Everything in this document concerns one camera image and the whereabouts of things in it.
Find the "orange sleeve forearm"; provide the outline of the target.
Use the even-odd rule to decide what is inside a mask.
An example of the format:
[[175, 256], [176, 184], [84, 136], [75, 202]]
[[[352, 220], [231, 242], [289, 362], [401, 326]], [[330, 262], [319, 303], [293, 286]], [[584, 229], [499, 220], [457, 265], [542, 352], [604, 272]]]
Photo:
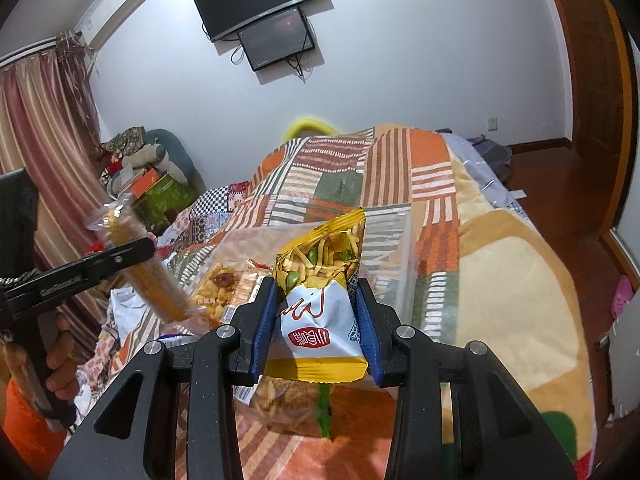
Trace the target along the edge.
[[2, 428], [29, 469], [39, 479], [47, 479], [64, 448], [66, 433], [49, 428], [47, 421], [23, 398], [13, 379], [6, 387]]

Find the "person's left hand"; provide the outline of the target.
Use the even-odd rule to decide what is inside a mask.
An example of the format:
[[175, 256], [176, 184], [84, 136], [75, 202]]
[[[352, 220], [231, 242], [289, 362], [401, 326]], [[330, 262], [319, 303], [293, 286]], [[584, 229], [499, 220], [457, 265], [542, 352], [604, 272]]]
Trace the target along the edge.
[[79, 391], [76, 377], [77, 364], [73, 359], [74, 340], [70, 332], [70, 322], [58, 312], [55, 318], [58, 338], [47, 354], [47, 366], [52, 370], [46, 381], [49, 391], [62, 401], [73, 401]]

